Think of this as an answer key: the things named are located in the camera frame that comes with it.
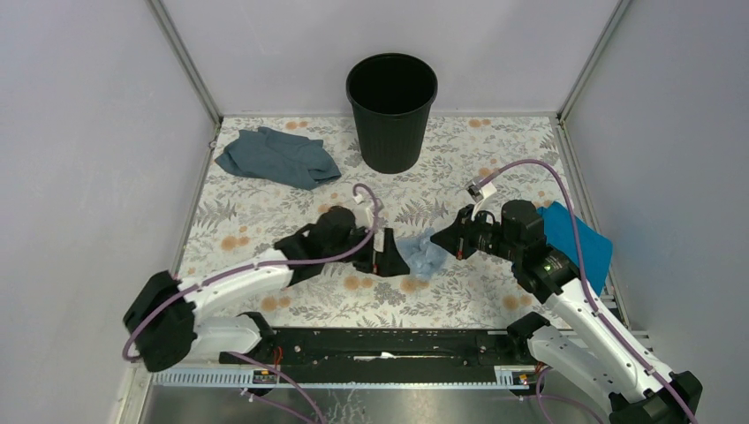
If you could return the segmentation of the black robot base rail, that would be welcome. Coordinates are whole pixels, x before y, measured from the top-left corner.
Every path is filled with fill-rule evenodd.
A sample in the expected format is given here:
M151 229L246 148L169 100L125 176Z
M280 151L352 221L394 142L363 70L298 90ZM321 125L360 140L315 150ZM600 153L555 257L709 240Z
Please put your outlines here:
M240 359L255 360L299 384L526 386L542 366L505 330L278 328Z

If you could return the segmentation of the light blue plastic trash bag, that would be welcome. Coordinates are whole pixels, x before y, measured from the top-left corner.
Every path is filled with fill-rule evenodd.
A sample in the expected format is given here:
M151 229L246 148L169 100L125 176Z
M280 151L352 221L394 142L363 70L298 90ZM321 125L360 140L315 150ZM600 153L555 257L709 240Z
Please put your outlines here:
M434 228L427 228L419 235L397 241L397 250L410 268L410 276L422 281L430 280L447 259L447 252L431 241L434 234Z

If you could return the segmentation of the black plastic trash bin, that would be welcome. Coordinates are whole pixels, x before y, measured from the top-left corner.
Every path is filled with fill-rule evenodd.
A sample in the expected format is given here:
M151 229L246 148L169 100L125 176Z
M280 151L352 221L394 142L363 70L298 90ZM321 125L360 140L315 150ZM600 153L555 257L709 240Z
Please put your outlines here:
M434 70L417 57L382 53L352 67L345 92L365 164L382 174L411 169L438 93Z

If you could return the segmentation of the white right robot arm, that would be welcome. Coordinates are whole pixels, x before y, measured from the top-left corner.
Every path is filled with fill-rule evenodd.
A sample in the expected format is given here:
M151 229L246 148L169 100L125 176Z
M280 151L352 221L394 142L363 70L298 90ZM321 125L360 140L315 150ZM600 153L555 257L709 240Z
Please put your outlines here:
M702 385L658 360L607 309L579 267L547 241L544 222L530 201L509 201L495 220L472 205L435 233L432 242L459 260L473 253L511 262L520 286L557 314L585 343L567 340L540 314L508 327L512 360L541 362L583 390L611 423L694 423Z

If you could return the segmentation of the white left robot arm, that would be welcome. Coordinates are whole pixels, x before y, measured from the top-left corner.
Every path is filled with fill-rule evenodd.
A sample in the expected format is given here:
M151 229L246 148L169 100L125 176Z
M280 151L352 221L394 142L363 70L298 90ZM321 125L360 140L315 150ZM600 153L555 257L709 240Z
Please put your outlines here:
M152 275L125 312L130 336L126 360L141 361L150 372L185 359L223 352L243 353L254 363L274 351L273 330L259 313L217 317L235 301L280 291L319 276L332 262L350 263L358 272L405 276L410 268L397 250L391 228L359 225L348 208L334 207L260 255L211 276Z

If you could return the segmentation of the grey-blue crumpled cloth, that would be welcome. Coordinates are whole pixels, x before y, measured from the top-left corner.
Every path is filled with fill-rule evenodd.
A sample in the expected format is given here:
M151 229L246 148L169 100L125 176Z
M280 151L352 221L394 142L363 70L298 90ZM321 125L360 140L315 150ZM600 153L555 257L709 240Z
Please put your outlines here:
M268 180L284 186L314 190L342 177L322 140L261 126L241 130L216 158L232 176Z

